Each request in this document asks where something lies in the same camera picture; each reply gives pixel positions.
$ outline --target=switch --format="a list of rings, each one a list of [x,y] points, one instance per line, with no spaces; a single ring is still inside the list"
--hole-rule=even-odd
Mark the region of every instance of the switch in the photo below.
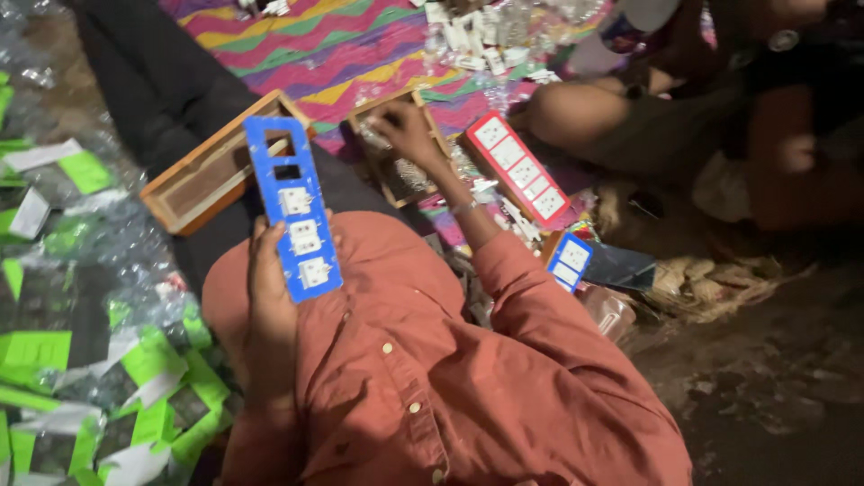
[[[309,203],[312,197],[306,192],[306,188],[279,189],[279,204],[282,206],[283,215],[306,214],[312,210]]]
[[[318,235],[318,223],[315,220],[303,220],[288,225],[288,235],[291,239]]]
[[[327,274],[333,267],[324,261],[324,257],[318,257],[300,262],[300,280],[303,288],[315,287],[327,282]]]
[[[321,250],[321,238],[318,238],[317,234],[311,234],[302,238],[292,238],[291,250],[298,257],[306,253],[317,252]]]

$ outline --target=rectangular cutout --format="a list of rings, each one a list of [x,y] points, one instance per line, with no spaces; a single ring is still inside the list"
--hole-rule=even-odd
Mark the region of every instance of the rectangular cutout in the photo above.
[[[300,178],[300,166],[295,163],[274,165],[273,176],[277,181],[296,181]]]

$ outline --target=small blue socket board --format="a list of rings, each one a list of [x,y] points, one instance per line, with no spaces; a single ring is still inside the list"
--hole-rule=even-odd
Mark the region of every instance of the small blue socket board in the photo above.
[[[340,288],[339,261],[303,125],[295,118],[248,117],[243,127],[267,218],[271,225],[285,221],[277,248],[291,298],[299,304]],[[295,154],[271,157],[266,131],[289,133]]]
[[[561,287],[573,293],[588,268],[592,253],[591,246],[576,238],[576,235],[565,233],[552,253],[546,270],[555,276],[555,281]]]

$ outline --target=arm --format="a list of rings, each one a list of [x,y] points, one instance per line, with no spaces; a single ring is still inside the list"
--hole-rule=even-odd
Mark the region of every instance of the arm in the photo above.
[[[473,197],[432,145],[422,114],[402,103],[380,106],[370,120],[400,155],[420,166],[451,208]],[[474,269],[495,299],[492,326],[557,361],[604,399],[623,400],[655,419],[674,421],[636,368],[606,339],[585,308],[562,289],[512,233],[482,208],[456,216],[474,251]]]
[[[228,440],[221,482],[285,484],[300,476],[302,440],[295,402],[297,308],[291,302],[276,243],[285,225],[255,223],[250,244],[250,328],[242,345],[245,408]]]
[[[810,89],[762,93],[749,129],[750,208],[765,230],[825,226],[864,217],[864,178],[846,161],[816,164]]]

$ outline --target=brown floor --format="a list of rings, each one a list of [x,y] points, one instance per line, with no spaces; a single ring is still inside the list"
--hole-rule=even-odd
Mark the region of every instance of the brown floor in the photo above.
[[[626,352],[676,415],[695,484],[864,483],[864,263],[824,268],[725,323]]]

